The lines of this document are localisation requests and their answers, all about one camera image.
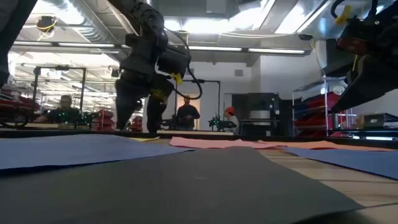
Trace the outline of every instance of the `blue paper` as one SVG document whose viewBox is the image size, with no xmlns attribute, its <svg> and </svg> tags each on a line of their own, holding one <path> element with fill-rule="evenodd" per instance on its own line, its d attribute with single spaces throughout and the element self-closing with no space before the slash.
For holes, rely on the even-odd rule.
<svg viewBox="0 0 398 224">
<path fill-rule="evenodd" d="M 0 169 L 68 166 L 159 156 L 191 149 L 105 134 L 0 139 Z"/>
<path fill-rule="evenodd" d="M 286 147 L 285 151 L 307 159 L 329 162 L 398 180 L 398 151 L 311 150 L 292 147 Z"/>
</svg>

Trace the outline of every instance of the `robotic arm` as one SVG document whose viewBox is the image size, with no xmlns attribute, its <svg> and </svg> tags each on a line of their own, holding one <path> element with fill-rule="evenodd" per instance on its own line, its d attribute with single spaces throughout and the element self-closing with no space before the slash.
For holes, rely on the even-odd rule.
<svg viewBox="0 0 398 224">
<path fill-rule="evenodd" d="M 333 17 L 336 7 L 344 0 L 336 0 L 331 7 Z M 337 48 L 356 54 L 356 68 L 349 76 L 356 77 L 341 99 L 332 107 L 339 112 L 371 100 L 398 88 L 398 1 L 376 14 L 378 1 L 372 0 L 367 18 L 354 16 L 346 20 L 346 27 L 338 39 Z"/>
<path fill-rule="evenodd" d="M 8 77 L 8 51 L 36 1 L 16 1 L 18 3 L 15 10 L 10 12 L 10 19 L 5 26 L 0 26 L 0 28 L 5 27 L 0 30 L 0 88 Z M 126 16 L 136 31 L 136 34 L 126 35 L 125 44 L 132 50 L 129 56 L 120 63 L 121 78 L 115 83 L 117 128 L 123 130 L 133 112 L 142 107 L 141 99 L 150 96 L 147 107 L 147 126 L 148 130 L 154 133 L 160 128 L 167 98 L 175 90 L 168 80 L 171 78 L 182 80 L 186 70 L 196 80 L 189 68 L 191 61 L 189 47 L 176 32 L 172 31 L 184 42 L 186 48 L 168 45 L 169 38 L 164 31 L 164 18 L 150 5 L 138 0 L 108 1 Z M 158 74 L 155 70 L 156 64 L 159 71 L 172 74 L 173 77 Z M 193 100 L 201 97 L 202 90 L 199 82 L 197 85 L 200 94 L 192 98 Z"/>
</svg>

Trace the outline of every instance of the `paper sheet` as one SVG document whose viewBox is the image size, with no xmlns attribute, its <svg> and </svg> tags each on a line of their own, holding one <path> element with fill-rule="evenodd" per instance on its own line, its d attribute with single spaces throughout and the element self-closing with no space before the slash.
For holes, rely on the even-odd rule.
<svg viewBox="0 0 398 224">
<path fill-rule="evenodd" d="M 329 162 L 398 180 L 398 151 L 311 150 L 292 147 L 286 147 L 285 151 L 307 159 Z"/>
<path fill-rule="evenodd" d="M 226 147 L 252 147 L 255 149 L 266 149 L 269 147 L 278 146 L 278 144 L 256 143 L 242 140 L 201 140 L 201 139 L 187 139 L 181 137 L 173 137 L 170 145 L 177 147 L 191 147 L 197 149 L 223 149 Z"/>
<path fill-rule="evenodd" d="M 0 175 L 1 224 L 291 224 L 362 208 L 250 148 Z"/>
<path fill-rule="evenodd" d="M 349 146 L 341 145 L 328 141 L 314 141 L 314 142 L 268 142 L 259 141 L 265 144 L 275 144 L 277 146 L 297 147 L 302 149 L 351 149 L 357 151 L 385 151 L 391 152 L 393 149 L 384 149 L 379 147 L 364 147 L 364 146 Z"/>
<path fill-rule="evenodd" d="M 149 141 L 153 141 L 153 140 L 156 140 L 156 139 L 159 139 L 160 137 L 156 137 L 156 138 L 130 138 L 130 139 L 132 139 L 132 140 L 136 140 L 136 141 L 139 141 L 139 142 L 149 142 Z"/>
<path fill-rule="evenodd" d="M 91 164 L 186 150 L 105 134 L 0 139 L 0 169 Z"/>
</svg>

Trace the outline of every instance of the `pink paper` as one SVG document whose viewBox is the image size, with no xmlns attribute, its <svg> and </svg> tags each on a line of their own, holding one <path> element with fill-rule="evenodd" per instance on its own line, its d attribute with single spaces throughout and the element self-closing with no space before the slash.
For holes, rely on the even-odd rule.
<svg viewBox="0 0 398 224">
<path fill-rule="evenodd" d="M 328 141 L 314 141 L 314 142 L 266 142 L 259 141 L 264 144 L 276 144 L 277 146 L 297 147 L 302 149 L 351 149 L 357 151 L 384 151 L 391 152 L 394 149 L 384 149 L 380 147 L 366 147 L 366 146 L 348 146 L 336 144 Z"/>
<path fill-rule="evenodd" d="M 186 139 L 181 137 L 173 137 L 170 145 L 177 147 L 192 147 L 197 149 L 223 149 L 226 147 L 252 147 L 255 149 L 266 149 L 268 147 L 277 146 L 277 144 L 255 143 L 242 140 L 201 140 L 201 139 Z"/>
</svg>

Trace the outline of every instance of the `red hard hat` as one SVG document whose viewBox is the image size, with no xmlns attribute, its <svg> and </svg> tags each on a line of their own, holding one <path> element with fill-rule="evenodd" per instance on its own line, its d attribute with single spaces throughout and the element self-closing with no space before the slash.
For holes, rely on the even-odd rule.
<svg viewBox="0 0 398 224">
<path fill-rule="evenodd" d="M 234 114 L 235 108 L 233 106 L 230 106 L 229 108 L 225 109 L 225 112 L 227 112 L 229 114 Z"/>
</svg>

